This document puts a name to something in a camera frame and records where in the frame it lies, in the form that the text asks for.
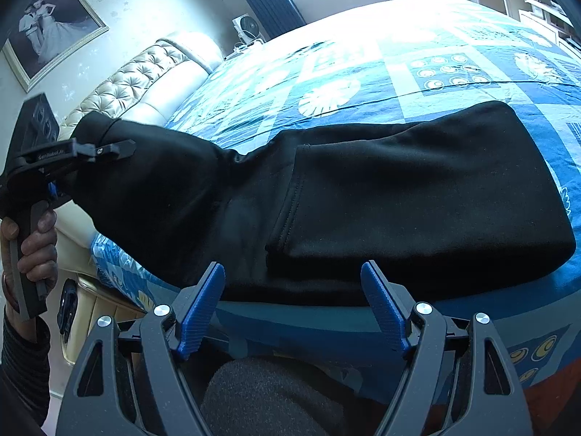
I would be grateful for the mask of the left forearm dark sleeve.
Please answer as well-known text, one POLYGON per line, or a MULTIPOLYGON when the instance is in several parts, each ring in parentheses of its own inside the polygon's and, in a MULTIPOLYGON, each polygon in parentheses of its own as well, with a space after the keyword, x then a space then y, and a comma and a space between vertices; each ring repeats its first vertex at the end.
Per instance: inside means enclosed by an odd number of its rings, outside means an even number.
POLYGON ((1 433, 43 435, 50 403, 50 331, 5 306, 1 352, 1 433))

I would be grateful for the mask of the person's left hand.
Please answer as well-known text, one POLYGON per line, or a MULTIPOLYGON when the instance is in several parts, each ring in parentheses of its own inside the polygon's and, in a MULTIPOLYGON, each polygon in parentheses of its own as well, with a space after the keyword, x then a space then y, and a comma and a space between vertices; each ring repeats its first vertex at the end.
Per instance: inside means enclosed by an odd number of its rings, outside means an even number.
POLYGON ((47 210, 39 219, 36 229, 24 240, 22 257, 12 259, 10 243, 18 238, 19 226, 11 218, 1 222, 1 251, 3 290, 7 302, 15 312, 20 311, 15 289, 15 277, 23 273, 30 282, 44 282, 51 291, 58 277, 56 212, 47 210))

